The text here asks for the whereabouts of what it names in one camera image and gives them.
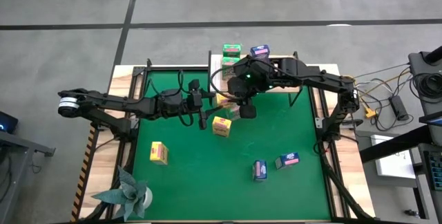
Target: yellow and black hazard tape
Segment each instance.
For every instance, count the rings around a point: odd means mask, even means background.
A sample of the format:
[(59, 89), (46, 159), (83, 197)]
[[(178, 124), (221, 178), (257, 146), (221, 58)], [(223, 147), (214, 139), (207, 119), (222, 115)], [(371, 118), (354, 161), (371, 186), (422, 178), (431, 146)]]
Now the yellow and black hazard tape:
[(88, 144), (84, 151), (83, 165), (81, 166), (77, 191), (75, 192), (74, 197), (74, 204), (70, 217), (71, 222), (77, 221), (80, 215), (81, 204), (83, 203), (84, 193), (86, 191), (86, 184), (88, 182), (90, 167), (92, 165), (95, 145), (97, 144), (98, 133), (99, 131), (95, 127), (90, 127)]

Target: green plant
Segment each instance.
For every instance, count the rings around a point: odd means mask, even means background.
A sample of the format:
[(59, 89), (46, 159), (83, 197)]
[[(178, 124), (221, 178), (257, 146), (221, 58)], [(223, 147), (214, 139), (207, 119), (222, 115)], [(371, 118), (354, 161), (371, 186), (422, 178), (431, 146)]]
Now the green plant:
[(127, 221), (132, 212), (143, 218), (143, 201), (147, 190), (147, 183), (144, 181), (136, 182), (132, 175), (124, 171), (120, 166), (118, 171), (121, 188), (98, 193), (92, 197), (106, 203), (121, 205), (114, 218), (123, 216), (124, 221)]

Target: white pot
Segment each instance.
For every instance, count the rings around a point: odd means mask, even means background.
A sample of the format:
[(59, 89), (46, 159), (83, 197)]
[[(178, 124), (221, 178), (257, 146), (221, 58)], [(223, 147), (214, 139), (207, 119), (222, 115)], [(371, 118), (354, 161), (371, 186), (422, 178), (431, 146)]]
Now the white pot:
[(152, 191), (148, 187), (146, 187), (146, 193), (144, 195), (143, 207), (146, 209), (152, 203)]

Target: blue box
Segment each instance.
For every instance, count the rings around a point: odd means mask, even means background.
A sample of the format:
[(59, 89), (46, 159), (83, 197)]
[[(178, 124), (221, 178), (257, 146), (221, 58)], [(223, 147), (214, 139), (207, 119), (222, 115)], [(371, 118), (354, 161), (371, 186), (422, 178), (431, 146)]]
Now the blue box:
[(299, 155), (298, 152), (288, 153), (282, 156), (279, 156), (275, 160), (276, 169), (286, 168), (292, 165), (299, 163)]
[(250, 56), (252, 56), (255, 59), (261, 59), (265, 62), (270, 62), (269, 56), (270, 56), (270, 48), (268, 45), (261, 45), (250, 48)]
[(257, 160), (253, 163), (253, 179), (258, 182), (267, 179), (267, 163), (264, 160)]

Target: green table mat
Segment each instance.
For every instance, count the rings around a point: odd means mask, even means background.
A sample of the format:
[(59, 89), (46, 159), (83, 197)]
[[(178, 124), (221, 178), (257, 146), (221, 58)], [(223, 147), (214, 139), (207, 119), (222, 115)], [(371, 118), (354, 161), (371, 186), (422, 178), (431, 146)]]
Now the green table mat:
[[(159, 91), (178, 87), (176, 72), (148, 76)], [(207, 88), (207, 72), (185, 72), (185, 85), (193, 79)], [(149, 88), (146, 96), (153, 95)], [(234, 121), (228, 138), (213, 134), (213, 116), (203, 131), (197, 115), (191, 127), (178, 118), (142, 120), (133, 176), (147, 180), (153, 192), (144, 220), (330, 219), (320, 159), (312, 149), (316, 137), (308, 90), (291, 108), (285, 93), (260, 94), (253, 103), (257, 118)], [(169, 148), (168, 165), (149, 160), (152, 141)], [(276, 171), (275, 159), (290, 152), (298, 152), (300, 162)], [(262, 183), (252, 180), (257, 159), (267, 161), (268, 179)]]

